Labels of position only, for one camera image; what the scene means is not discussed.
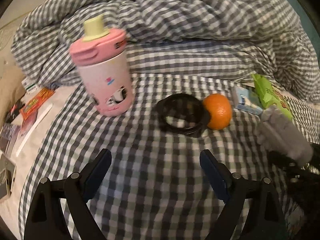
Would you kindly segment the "light blue tissue pack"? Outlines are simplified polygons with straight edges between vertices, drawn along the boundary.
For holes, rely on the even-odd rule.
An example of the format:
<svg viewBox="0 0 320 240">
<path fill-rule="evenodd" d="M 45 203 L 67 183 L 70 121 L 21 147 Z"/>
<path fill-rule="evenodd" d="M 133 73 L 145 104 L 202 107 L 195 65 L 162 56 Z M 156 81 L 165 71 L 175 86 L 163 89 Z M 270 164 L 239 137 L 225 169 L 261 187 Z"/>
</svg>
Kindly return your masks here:
<svg viewBox="0 0 320 240">
<path fill-rule="evenodd" d="M 255 92 L 234 86 L 231 89 L 231 94 L 234 108 L 254 115 L 260 115 L 263 112 L 263 106 Z"/>
</svg>

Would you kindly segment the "green snack bag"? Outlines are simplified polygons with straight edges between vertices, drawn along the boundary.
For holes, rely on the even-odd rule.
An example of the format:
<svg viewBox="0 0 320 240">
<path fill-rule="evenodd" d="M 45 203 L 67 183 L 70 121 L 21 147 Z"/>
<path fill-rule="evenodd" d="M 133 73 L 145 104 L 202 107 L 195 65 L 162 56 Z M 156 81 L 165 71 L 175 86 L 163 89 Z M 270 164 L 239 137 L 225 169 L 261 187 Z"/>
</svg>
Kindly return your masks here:
<svg viewBox="0 0 320 240">
<path fill-rule="evenodd" d="M 253 74 L 253 81 L 255 92 L 257 93 L 259 100 L 264 107 L 267 109 L 271 105 L 276 105 L 280 111 L 292 120 L 292 112 L 287 103 L 287 100 L 280 93 L 280 91 L 272 85 L 272 83 L 260 74 Z"/>
</svg>

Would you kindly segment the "grey checked bed sheet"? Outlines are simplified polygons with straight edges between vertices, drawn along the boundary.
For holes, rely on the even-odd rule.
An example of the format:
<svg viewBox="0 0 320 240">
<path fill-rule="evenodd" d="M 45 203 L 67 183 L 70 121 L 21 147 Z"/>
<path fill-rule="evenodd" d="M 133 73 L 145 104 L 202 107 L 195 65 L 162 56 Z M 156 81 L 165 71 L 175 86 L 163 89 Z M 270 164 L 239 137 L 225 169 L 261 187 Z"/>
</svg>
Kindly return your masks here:
<svg viewBox="0 0 320 240">
<path fill-rule="evenodd" d="M 66 178 L 103 148 L 111 151 L 112 164 L 88 205 L 107 239 L 204 239 L 223 207 L 199 164 L 204 149 L 245 178 L 270 177 L 289 233 L 297 231 L 303 211 L 286 194 L 284 173 L 268 165 L 265 149 L 257 144 L 256 115 L 234 110 L 227 128 L 207 129 L 198 138 L 159 129 L 159 100 L 174 93 L 230 97 L 232 81 L 170 74 L 133 74 L 132 79 L 135 100 L 120 116 L 100 115 L 83 86 L 67 99 L 25 180 L 20 232 L 40 179 Z"/>
</svg>

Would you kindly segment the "orange mandarin fruit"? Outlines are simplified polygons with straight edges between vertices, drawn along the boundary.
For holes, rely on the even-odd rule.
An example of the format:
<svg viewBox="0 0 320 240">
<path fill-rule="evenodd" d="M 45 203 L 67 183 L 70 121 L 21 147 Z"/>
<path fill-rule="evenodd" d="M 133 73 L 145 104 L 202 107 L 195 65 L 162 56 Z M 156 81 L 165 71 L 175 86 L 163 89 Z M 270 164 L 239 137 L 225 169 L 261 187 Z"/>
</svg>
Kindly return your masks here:
<svg viewBox="0 0 320 240">
<path fill-rule="evenodd" d="M 232 119 L 232 107 L 229 100 L 219 93 L 211 94 L 203 100 L 204 108 L 210 114 L 208 128 L 222 130 L 226 128 Z"/>
</svg>

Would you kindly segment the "dark printed booklet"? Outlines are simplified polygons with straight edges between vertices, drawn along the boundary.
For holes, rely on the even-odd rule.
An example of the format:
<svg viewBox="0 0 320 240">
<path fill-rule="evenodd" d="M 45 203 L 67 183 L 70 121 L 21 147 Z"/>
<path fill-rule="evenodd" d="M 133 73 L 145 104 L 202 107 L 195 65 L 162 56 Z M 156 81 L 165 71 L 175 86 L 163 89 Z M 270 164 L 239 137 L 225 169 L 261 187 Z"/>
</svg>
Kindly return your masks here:
<svg viewBox="0 0 320 240">
<path fill-rule="evenodd" d="M 19 115 L 24 103 L 18 100 L 5 117 L 5 123 L 1 129 L 1 151 L 11 157 L 14 144 L 17 139 L 21 139 L 27 135 L 31 127 L 37 119 L 38 110 L 32 113 L 26 120 L 22 119 L 22 124 L 17 125 L 12 122 Z"/>
</svg>

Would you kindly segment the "white plastic stick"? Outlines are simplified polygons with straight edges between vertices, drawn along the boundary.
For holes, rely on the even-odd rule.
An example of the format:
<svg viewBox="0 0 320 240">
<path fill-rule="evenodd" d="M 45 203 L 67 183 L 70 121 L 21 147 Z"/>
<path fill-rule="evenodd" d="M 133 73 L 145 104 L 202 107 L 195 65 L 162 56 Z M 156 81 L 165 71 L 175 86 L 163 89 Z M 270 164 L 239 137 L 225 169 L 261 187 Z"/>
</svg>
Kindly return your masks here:
<svg viewBox="0 0 320 240">
<path fill-rule="evenodd" d="M 35 129 L 37 128 L 37 126 L 41 123 L 41 121 L 46 117 L 46 115 L 50 112 L 50 110 L 52 109 L 53 104 L 50 103 L 47 108 L 42 112 L 42 114 L 36 119 L 36 121 L 34 122 L 34 124 L 31 126 L 31 128 L 29 129 L 28 133 L 25 135 L 25 137 L 23 138 L 19 148 L 17 149 L 16 152 L 16 157 L 18 157 L 21 153 L 21 151 L 23 150 L 25 144 L 27 143 L 27 141 L 29 140 L 30 136 L 32 135 L 33 131 L 35 131 Z"/>
</svg>

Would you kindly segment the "orange red snack packet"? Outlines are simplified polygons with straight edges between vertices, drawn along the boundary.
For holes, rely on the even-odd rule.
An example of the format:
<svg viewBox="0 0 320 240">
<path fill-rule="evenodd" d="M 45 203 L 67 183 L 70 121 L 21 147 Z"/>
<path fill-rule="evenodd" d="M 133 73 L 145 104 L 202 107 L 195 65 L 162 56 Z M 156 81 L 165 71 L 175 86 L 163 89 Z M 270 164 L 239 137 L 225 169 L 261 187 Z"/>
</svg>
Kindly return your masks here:
<svg viewBox="0 0 320 240">
<path fill-rule="evenodd" d="M 30 99 L 21 109 L 23 120 L 27 120 L 36 112 L 53 94 L 54 90 L 43 88 L 32 99 Z"/>
</svg>

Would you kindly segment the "grey checked duvet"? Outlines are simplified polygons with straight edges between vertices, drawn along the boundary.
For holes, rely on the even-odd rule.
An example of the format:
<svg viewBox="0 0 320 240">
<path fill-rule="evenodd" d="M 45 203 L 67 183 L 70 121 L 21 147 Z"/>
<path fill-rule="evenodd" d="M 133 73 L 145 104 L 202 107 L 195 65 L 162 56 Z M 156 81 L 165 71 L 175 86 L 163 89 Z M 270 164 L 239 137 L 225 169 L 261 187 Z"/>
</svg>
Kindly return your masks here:
<svg viewBox="0 0 320 240">
<path fill-rule="evenodd" d="M 317 55 L 287 0 L 47 0 L 13 39 L 24 74 L 41 84 L 75 82 L 69 48 L 82 37 L 83 21 L 97 15 L 136 44 L 247 44 L 263 72 L 300 99 L 319 102 Z"/>
</svg>

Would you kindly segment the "pink sippy cup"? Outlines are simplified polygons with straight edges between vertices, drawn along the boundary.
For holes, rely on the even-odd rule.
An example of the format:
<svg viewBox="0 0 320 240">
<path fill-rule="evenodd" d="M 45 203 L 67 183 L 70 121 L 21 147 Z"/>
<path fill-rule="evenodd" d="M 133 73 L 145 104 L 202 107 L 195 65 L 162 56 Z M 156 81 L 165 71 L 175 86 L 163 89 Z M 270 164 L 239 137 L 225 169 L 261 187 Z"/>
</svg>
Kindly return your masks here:
<svg viewBox="0 0 320 240">
<path fill-rule="evenodd" d="M 97 111 L 105 116 L 121 115 L 133 102 L 126 32 L 106 27 L 102 15 L 86 20 L 83 27 L 83 37 L 69 49 L 72 61 Z"/>
</svg>

